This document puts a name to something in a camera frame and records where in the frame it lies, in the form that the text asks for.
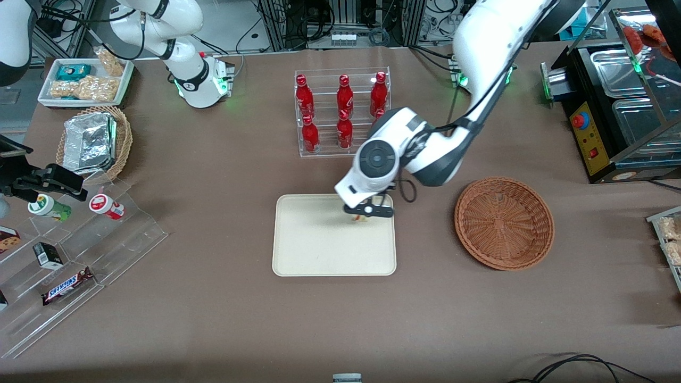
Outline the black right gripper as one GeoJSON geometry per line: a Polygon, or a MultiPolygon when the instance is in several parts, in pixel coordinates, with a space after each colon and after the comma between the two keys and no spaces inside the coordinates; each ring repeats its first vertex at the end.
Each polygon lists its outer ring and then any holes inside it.
{"type": "Polygon", "coordinates": [[[26,155],[32,148],[1,136],[1,189],[7,197],[17,197],[27,203],[37,201],[39,194],[61,194],[85,201],[88,191],[83,178],[57,163],[45,168],[31,165],[26,155]]]}

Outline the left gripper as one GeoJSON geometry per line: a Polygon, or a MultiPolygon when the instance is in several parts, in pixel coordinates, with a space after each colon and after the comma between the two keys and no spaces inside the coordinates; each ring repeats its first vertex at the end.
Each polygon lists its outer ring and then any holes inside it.
{"type": "MultiPolygon", "coordinates": [[[[386,192],[395,186],[394,181],[377,182],[359,179],[341,179],[338,184],[334,186],[335,192],[343,200],[345,206],[345,213],[360,218],[364,216],[364,209],[357,207],[363,203],[365,199],[370,199],[373,196],[386,192]]],[[[368,216],[378,218],[392,218],[394,216],[394,209],[387,205],[368,205],[368,216]]]]}

